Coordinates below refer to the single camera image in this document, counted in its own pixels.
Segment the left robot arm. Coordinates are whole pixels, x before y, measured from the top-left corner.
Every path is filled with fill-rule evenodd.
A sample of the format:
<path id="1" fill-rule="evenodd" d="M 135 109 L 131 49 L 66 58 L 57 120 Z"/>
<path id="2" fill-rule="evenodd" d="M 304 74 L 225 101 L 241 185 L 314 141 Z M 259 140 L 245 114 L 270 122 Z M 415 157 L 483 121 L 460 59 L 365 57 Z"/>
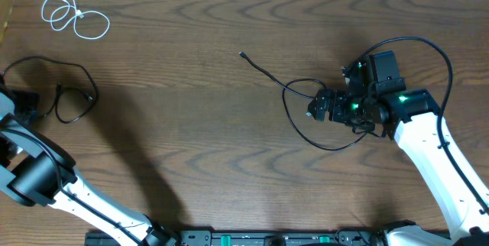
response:
<path id="1" fill-rule="evenodd" d="M 15 95 L 1 85 L 1 191 L 23 206 L 68 212 L 120 245 L 176 245 L 179 235 L 92 186 L 60 146 L 15 115 Z"/>

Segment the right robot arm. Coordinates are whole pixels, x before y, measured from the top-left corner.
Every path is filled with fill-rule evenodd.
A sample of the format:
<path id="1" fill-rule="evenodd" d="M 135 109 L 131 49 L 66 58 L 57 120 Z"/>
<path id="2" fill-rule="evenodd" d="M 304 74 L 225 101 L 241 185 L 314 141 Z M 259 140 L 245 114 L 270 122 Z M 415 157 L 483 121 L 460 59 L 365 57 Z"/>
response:
<path id="1" fill-rule="evenodd" d="M 373 131 L 395 141 L 420 172 L 449 229 L 447 238 L 410 221 L 378 231 L 372 245 L 486 245 L 488 189 L 451 136 L 441 109 L 427 89 L 407 89 L 393 52 L 368 55 L 342 74 L 347 90 L 320 89 L 308 105 L 309 116 L 354 130 Z"/>

